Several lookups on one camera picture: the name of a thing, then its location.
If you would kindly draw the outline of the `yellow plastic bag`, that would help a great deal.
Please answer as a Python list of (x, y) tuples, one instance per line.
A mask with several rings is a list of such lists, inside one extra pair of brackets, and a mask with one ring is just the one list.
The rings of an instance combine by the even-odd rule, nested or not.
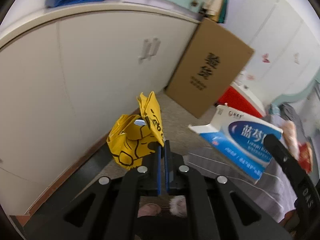
[(142, 165), (143, 158), (155, 153), (153, 143), (164, 146), (161, 108), (156, 94), (137, 98), (139, 114), (123, 114), (112, 127), (106, 142), (115, 162), (130, 170)]

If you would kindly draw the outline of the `blue white medicine box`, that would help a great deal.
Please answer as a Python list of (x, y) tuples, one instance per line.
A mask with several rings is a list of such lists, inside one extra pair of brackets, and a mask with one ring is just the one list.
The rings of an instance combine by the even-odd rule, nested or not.
[(262, 177), (272, 155), (264, 146), (267, 135), (281, 139), (283, 130), (255, 116), (227, 105), (219, 105), (207, 125), (189, 129), (213, 148), (254, 183)]

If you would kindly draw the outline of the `red paper bag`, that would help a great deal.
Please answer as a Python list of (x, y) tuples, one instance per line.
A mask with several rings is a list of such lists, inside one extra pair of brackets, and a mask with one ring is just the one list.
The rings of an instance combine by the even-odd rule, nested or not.
[(311, 173), (313, 169), (313, 152), (309, 142), (304, 144), (298, 143), (300, 167), (307, 173)]

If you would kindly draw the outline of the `pink fluffy slipper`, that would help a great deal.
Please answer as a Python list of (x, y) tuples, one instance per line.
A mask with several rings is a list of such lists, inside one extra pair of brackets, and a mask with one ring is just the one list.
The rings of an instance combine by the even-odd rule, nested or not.
[[(186, 199), (185, 196), (175, 196), (172, 198), (169, 202), (170, 206), (170, 213), (173, 216), (177, 217), (187, 217), (187, 205), (186, 205)], [(161, 207), (155, 203), (148, 203), (143, 205), (138, 210), (137, 217), (143, 217), (143, 216), (157, 216), (161, 213)]]

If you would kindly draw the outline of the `pink white plastic bag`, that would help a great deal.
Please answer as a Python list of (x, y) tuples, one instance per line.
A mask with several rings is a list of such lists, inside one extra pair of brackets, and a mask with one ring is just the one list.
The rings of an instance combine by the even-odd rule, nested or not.
[(296, 160), (299, 160), (299, 146), (295, 124), (289, 120), (285, 121), (282, 124), (281, 129), (283, 130), (283, 137), (289, 152)]

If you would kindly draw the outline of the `red storage box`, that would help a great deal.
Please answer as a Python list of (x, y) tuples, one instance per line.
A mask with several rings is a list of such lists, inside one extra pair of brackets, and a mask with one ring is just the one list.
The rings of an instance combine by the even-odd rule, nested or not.
[(262, 102), (245, 86), (232, 83), (216, 102), (217, 105), (227, 104), (257, 118), (266, 115)]

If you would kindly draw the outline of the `grey folded quilt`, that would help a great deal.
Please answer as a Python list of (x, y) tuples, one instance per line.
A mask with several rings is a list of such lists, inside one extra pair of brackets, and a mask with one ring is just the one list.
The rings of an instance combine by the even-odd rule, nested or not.
[(297, 128), (297, 134), (304, 136), (305, 133), (304, 133), (303, 124), (302, 124), (301, 118), (299, 117), (295, 109), (288, 103), (282, 103), (279, 106), (279, 109), (280, 109), (280, 116), (284, 120), (292, 121)]

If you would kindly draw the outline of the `large brown cardboard box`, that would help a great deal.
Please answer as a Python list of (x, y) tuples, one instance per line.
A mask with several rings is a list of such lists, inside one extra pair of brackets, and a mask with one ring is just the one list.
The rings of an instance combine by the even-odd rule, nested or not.
[(233, 33), (204, 18), (165, 93), (200, 118), (227, 90), (253, 54), (254, 50)]

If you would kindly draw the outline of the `white board on box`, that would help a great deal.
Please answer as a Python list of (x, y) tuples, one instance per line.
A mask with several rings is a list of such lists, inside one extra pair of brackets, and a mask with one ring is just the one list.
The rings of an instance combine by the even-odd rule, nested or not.
[(239, 85), (236, 82), (232, 82), (231, 87), (237, 92), (236, 109), (252, 116), (256, 116), (257, 118), (261, 118), (266, 115), (263, 103), (246, 85)]

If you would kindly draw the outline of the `white low cabinet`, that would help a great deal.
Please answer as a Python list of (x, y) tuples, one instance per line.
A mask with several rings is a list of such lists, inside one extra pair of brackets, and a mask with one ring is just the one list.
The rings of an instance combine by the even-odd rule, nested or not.
[(1, 206), (36, 210), (140, 93), (168, 83), (198, 21), (129, 3), (38, 11), (1, 29)]

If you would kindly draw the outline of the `hanging clothes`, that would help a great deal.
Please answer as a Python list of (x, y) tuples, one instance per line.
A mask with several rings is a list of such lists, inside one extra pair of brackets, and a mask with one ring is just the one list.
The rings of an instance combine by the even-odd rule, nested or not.
[(228, 0), (204, 0), (201, 12), (216, 23), (224, 23)]

